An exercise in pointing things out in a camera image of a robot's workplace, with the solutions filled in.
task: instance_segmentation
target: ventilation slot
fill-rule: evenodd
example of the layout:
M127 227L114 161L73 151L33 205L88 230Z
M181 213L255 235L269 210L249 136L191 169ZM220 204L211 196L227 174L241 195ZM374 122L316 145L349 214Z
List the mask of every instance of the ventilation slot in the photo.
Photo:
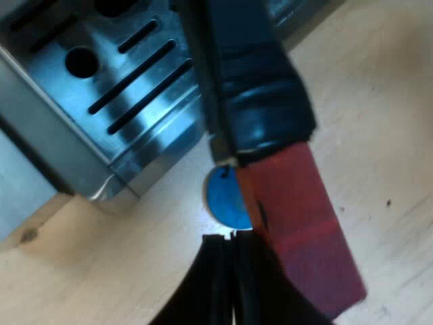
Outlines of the ventilation slot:
M140 102L135 104L128 112L120 117L108 128L108 134L113 135L122 129L129 121L135 118L150 102L156 99L163 91L169 88L175 81L181 78L192 68L191 60L187 60L172 74L166 77L163 82L156 86L150 93L148 93Z
M166 56L172 49L176 47L176 42L173 40L168 41L163 47L155 52L150 58L143 62L137 69L135 69L129 76L119 82L114 88L101 97L96 103L89 108L90 114L98 113L101 108L116 98L122 91L124 91L135 79L140 77L147 69L156 64L164 56Z
M42 15L45 10L49 9L56 2L57 0L42 1L28 13L24 14L21 18L18 18L15 22L13 22L10 26L11 31L18 32L21 28L24 28L26 25L30 24L33 20Z
M30 52L36 53L44 46L49 44L52 40L54 40L56 37L61 35L63 32L65 32L68 28L70 28L72 25L76 24L78 22L78 17L75 15L67 17L62 23L58 24L53 28L51 32L46 34L44 37L39 39L36 43L34 43L30 47Z
M155 31L157 28L158 28L158 22L156 20L152 20L149 24L147 24L141 30L136 32L128 41L124 42L121 46L119 46L118 48L119 52L121 54L128 52L132 47L136 46L138 42L146 38L150 33Z

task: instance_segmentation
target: wood grain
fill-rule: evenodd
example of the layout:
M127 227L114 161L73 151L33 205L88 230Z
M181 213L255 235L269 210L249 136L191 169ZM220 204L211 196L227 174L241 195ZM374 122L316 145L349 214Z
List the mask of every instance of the wood grain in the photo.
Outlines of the wood grain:
M348 1L291 55L315 103L311 144L369 296L337 324L433 319L433 3ZM124 217L75 198L0 253L0 324L146 324L202 234L200 142Z

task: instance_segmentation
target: stainless steel panel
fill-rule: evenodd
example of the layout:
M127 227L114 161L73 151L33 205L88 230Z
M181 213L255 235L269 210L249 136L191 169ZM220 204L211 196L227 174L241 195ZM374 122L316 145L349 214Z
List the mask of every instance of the stainless steel panel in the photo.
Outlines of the stainless steel panel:
M97 12L93 1L56 1L20 30L10 30L38 1L8 16L1 23L1 42L17 59L29 76L78 125L97 146L108 163L126 152L146 131L155 127L167 112L192 88L196 87L192 72L174 81L173 87L154 98L132 116L115 134L108 128L134 105L155 89L170 73L180 67L188 51L176 13L167 10L165 1L138 1L127 13L107 18ZM71 15L78 21L59 33L35 53L32 45L49 35ZM155 21L157 27L126 53L119 47ZM88 109L103 95L122 82L169 40L175 48L142 72L126 89L119 91L96 114ZM65 57L75 47L91 50L99 62L95 75L80 79L65 67Z
M201 95L193 90L179 103L182 110L171 112L167 124L150 132L146 145L134 145L112 166L129 186L139 195L158 181L203 135Z

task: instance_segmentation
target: reflective metal surface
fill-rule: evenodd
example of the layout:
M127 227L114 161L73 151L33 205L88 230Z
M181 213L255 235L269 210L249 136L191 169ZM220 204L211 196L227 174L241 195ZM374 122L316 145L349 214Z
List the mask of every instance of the reflective metal surface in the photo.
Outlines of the reflective metal surface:
M197 87L193 71L185 70L140 103L189 57L177 15L167 10L165 1L138 1L119 17L104 17L93 1L51 1L31 21L21 23L18 30L13 28L20 18L31 15L38 3L30 1L2 21L1 42L108 163L151 131L171 110L178 109L182 98ZM155 29L138 35L138 43L132 42L134 46L129 45L131 48L125 51L128 47L122 45L150 22L156 24ZM172 46L154 56L170 40ZM65 64L67 55L77 47L87 49L97 59L97 71L89 78L72 74L90 68L84 55L75 59L70 70ZM107 94L98 110L89 111ZM135 107L135 114L124 117L123 125L109 132Z

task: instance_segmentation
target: blue sticker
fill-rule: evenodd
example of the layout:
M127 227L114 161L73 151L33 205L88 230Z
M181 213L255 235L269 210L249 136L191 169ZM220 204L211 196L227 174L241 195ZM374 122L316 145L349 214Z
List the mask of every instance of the blue sticker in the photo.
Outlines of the blue sticker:
M211 172L206 187L206 200L213 217L223 225L237 230L252 229L233 168L219 167Z

